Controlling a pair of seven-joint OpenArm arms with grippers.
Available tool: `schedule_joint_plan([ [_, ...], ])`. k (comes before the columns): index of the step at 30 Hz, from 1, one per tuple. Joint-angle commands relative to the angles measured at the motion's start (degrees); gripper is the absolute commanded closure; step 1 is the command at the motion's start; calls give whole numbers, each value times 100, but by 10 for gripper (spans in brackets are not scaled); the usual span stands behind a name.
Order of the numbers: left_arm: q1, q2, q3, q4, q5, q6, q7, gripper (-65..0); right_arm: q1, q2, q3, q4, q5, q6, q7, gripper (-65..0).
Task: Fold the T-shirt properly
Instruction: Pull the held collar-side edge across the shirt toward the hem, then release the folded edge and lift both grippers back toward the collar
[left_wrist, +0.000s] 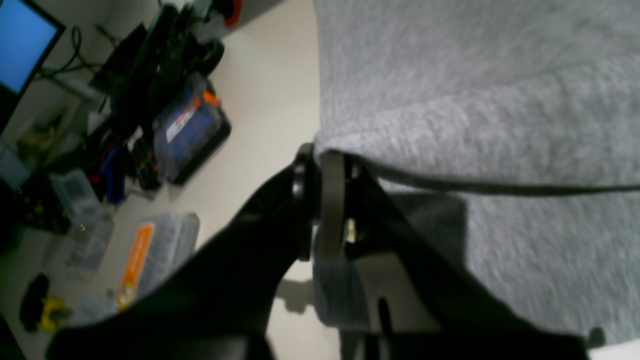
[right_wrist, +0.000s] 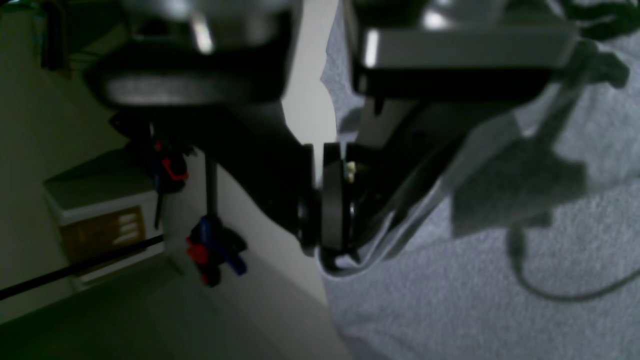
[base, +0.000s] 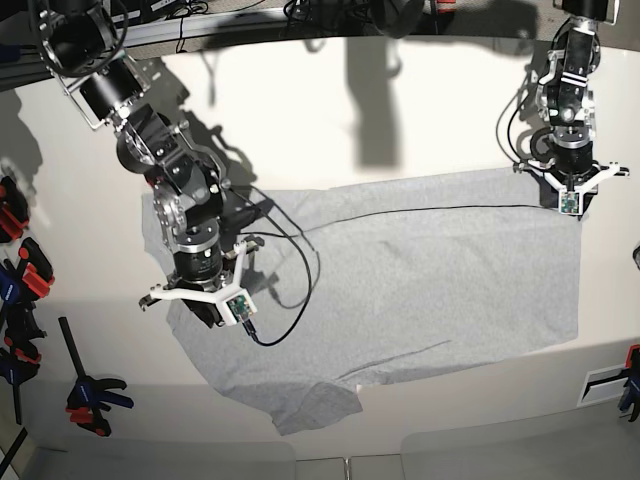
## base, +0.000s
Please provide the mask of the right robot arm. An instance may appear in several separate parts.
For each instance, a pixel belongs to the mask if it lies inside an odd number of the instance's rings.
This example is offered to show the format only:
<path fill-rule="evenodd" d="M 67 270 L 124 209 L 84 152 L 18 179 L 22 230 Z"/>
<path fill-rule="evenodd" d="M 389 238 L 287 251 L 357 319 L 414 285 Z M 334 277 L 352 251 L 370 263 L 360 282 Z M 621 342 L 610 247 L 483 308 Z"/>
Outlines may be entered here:
<path fill-rule="evenodd" d="M 181 301 L 207 327 L 251 327 L 257 308 L 242 286 L 247 257 L 263 246 L 221 244 L 228 219 L 224 165 L 192 141 L 187 123 L 173 123 L 145 97 L 151 84 L 126 53 L 128 27 L 116 27 L 100 1 L 30 1 L 30 28 L 47 70 L 92 130 L 113 128 L 116 155 L 144 177 L 173 269 L 142 297 L 142 310 Z"/>

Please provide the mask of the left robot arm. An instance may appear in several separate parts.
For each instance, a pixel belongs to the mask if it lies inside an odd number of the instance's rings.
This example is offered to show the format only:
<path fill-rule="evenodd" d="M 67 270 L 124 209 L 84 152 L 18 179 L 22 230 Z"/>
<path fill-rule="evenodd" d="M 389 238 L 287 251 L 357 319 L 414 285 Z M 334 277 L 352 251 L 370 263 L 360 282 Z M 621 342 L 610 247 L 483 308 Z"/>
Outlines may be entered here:
<path fill-rule="evenodd" d="M 599 185 L 627 177 L 617 162 L 594 159 L 596 114 L 589 76 L 599 67 L 599 27 L 614 25 L 620 3 L 608 0 L 563 0 L 554 7 L 567 14 L 547 51 L 546 66 L 536 80 L 535 106 L 544 127 L 530 139 L 529 157 L 520 161 L 557 195 L 560 214 L 582 217 Z"/>

